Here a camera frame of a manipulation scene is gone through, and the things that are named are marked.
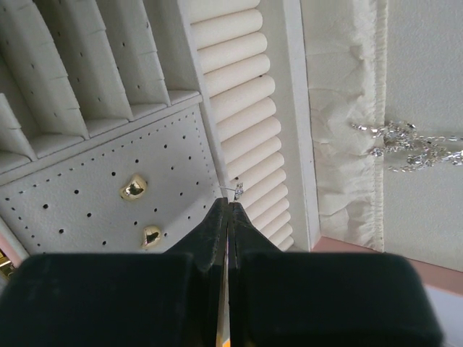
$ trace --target jewelry organizer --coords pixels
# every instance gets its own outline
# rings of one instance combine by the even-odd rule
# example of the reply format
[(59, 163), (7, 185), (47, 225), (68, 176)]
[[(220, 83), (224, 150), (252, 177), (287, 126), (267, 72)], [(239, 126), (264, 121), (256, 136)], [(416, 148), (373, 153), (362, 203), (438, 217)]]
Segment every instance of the jewelry organizer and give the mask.
[[(0, 247), (13, 263), (163, 252), (240, 179), (253, 223), (283, 250), (309, 250), (319, 230), (302, 26), (286, 30), (301, 14), (275, 5), (0, 0)], [(220, 29), (201, 48), (259, 47), (208, 74), (197, 23)], [(246, 73), (211, 79), (235, 64)], [(122, 199), (134, 175), (143, 194)]]

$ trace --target cream satin fabric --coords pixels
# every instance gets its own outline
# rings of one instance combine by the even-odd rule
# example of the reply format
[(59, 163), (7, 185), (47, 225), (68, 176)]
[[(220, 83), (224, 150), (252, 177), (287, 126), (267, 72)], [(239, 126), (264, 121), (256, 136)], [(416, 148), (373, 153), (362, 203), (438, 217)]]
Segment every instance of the cream satin fabric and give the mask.
[(322, 234), (383, 251), (383, 160), (351, 123), (382, 124), (387, 0), (303, 0)]

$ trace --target chain necklace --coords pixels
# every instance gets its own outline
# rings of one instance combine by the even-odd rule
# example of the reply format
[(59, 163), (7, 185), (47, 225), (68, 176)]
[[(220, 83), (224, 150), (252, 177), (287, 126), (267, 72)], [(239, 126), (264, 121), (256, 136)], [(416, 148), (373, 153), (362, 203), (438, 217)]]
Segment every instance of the chain necklace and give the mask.
[(463, 165), (463, 150), (451, 152), (439, 142), (463, 142), (457, 136), (421, 136), (416, 126), (405, 121), (389, 121), (383, 127), (369, 127), (352, 124), (354, 129), (371, 132), (373, 139), (383, 138), (384, 147), (374, 147), (370, 154), (381, 157), (387, 153), (413, 152), (407, 156), (405, 166), (389, 166), (394, 172), (415, 172), (433, 167), (437, 163)]

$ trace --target white divider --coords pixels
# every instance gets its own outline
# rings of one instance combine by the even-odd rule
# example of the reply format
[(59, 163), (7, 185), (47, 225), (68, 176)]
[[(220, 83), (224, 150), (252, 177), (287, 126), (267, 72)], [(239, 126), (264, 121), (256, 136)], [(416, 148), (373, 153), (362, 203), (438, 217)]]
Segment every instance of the white divider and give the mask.
[(176, 0), (144, 0), (168, 90), (197, 90), (196, 66)]
[(36, 0), (92, 136), (133, 120), (95, 0)]
[(170, 104), (143, 0), (97, 0), (130, 105)]
[(253, 150), (250, 150), (248, 153), (229, 163), (226, 167), (230, 177), (239, 180), (239, 175), (275, 152), (278, 152), (280, 149), (280, 139), (276, 136), (272, 137), (265, 141), (262, 145), (257, 146)]
[[(66, 69), (35, 4), (32, 0), (1, 0), (0, 4), (1, 55), (38, 125), (38, 129), (34, 129), (35, 122), (28, 119), (27, 133), (37, 137), (65, 134), (77, 141), (88, 138)], [(16, 112), (20, 96), (14, 99), (12, 108)], [(18, 115), (20, 121), (26, 118)]]
[(250, 220), (255, 220), (287, 195), (288, 188), (284, 184), (278, 185), (275, 189), (272, 189), (269, 193), (265, 194), (258, 201), (249, 206), (246, 209), (247, 216)]
[[(44, 168), (48, 168), (49, 166), (62, 162), (63, 160), (67, 160), (69, 158), (75, 157), (76, 155), (79, 155), (80, 153), (87, 152), (89, 150), (92, 150), (93, 148), (100, 147), (104, 145), (105, 143), (116, 139), (117, 137), (121, 137), (122, 135), (132, 133), (133, 131), (146, 127), (147, 125), (152, 124), (153, 122), (160, 121), (168, 116), (171, 116), (174, 113), (190, 108), (191, 106), (196, 106), (201, 103), (201, 100), (202, 100), (201, 95), (197, 95), (194, 98), (191, 98), (182, 103), (173, 105), (172, 107), (163, 108), (155, 112), (154, 114), (150, 115), (149, 117), (137, 119), (137, 121), (132, 121), (128, 124), (125, 124), (123, 127), (112, 129), (97, 137), (93, 137), (87, 141), (82, 141), (81, 143), (77, 143), (76, 145), (68, 147), (65, 150), (61, 150), (45, 158), (41, 158), (40, 160), (21, 166), (13, 171), (8, 172), (7, 175), (0, 175), (0, 186), (8, 184), (12, 181), (16, 181), (23, 177), (29, 176)], [(207, 149), (207, 141), (205, 139), (203, 141), (203, 145), (205, 149)]]
[(265, 228), (260, 230), (262, 235), (264, 235), (267, 239), (274, 235), (281, 227), (283, 227), (286, 223), (291, 220), (291, 215), (288, 211), (284, 211), (278, 217), (273, 219)]
[(309, 251), (320, 238), (320, 223), (300, 1), (261, 1), (257, 9), (265, 18), (260, 32), (268, 39), (268, 74), (278, 86), (271, 97), (281, 122), (292, 238), (298, 248)]
[(245, 190), (245, 193), (241, 196), (239, 202), (241, 202), (243, 207), (246, 209), (265, 194), (269, 193), (273, 188), (276, 188), (280, 183), (283, 183), (285, 179), (286, 173), (280, 168), (270, 176), (265, 177), (252, 188)]
[(30, 163), (30, 159), (24, 155), (0, 150), (0, 174), (19, 168), (27, 163)]
[(83, 138), (63, 134), (43, 134), (30, 140), (30, 145), (38, 158), (46, 157), (82, 142)]
[(281, 242), (279, 245), (277, 245), (277, 247), (285, 252), (287, 251), (292, 245), (294, 244), (294, 239), (290, 236), (286, 237), (285, 240), (283, 242)]
[(280, 122), (275, 117), (270, 117), (222, 142), (225, 163), (231, 163), (277, 135), (280, 131)]
[(289, 201), (287, 198), (283, 198), (278, 201), (274, 206), (266, 210), (262, 215), (252, 221), (254, 227), (258, 230), (265, 228), (272, 220), (282, 214), (289, 208)]
[(275, 113), (275, 103), (272, 99), (265, 98), (217, 124), (220, 140), (223, 142)]
[(275, 81), (268, 75), (255, 78), (211, 98), (216, 122), (233, 116), (275, 91)]
[(0, 150), (37, 160), (34, 150), (21, 130), (5, 94), (0, 94)]
[(241, 60), (257, 56), (267, 49), (267, 38), (262, 33), (252, 33), (234, 40), (200, 49), (201, 68), (204, 74), (226, 67)]
[(22, 96), (21, 90), (9, 71), (5, 61), (0, 55), (0, 93), (5, 94), (8, 104), (12, 109), (14, 117), (21, 125), (21, 130), (28, 139), (32, 139), (41, 134), (40, 127), (30, 112), (26, 100)]
[(216, 45), (262, 28), (262, 15), (256, 9), (205, 20), (191, 26), (196, 49)]
[(270, 157), (262, 160), (260, 163), (254, 165), (249, 170), (239, 175), (239, 179), (232, 179), (230, 182), (232, 187), (237, 183), (242, 182), (245, 189), (249, 189), (263, 180), (268, 175), (272, 174), (284, 165), (284, 158), (281, 153), (274, 153)]
[(238, 61), (227, 67), (209, 72), (204, 76), (209, 97), (230, 90), (265, 74), (270, 69), (270, 60), (265, 54)]
[(229, 177), (190, 28), (187, 3), (185, 0), (144, 0), (144, 4), (172, 104), (174, 105), (173, 92), (176, 92), (177, 99), (183, 97), (177, 91), (194, 90), (203, 96), (203, 102), (200, 104), (201, 114), (218, 180), (224, 187), (229, 183)]
[(189, 0), (188, 15), (191, 23), (220, 17), (225, 14), (253, 9), (260, 0)]
[(29, 256), (2, 218), (0, 218), (0, 249), (16, 268)]

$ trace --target pink surface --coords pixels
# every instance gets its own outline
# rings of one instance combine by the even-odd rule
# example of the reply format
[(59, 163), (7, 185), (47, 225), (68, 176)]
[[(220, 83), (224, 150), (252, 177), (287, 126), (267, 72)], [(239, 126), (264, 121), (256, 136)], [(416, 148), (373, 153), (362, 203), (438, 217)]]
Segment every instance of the pink surface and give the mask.
[[(372, 249), (329, 239), (328, 237), (322, 237), (312, 252), (376, 253)], [(463, 295), (463, 273), (426, 262), (418, 262), (417, 260), (409, 261), (420, 274), (423, 283), (444, 291)]]

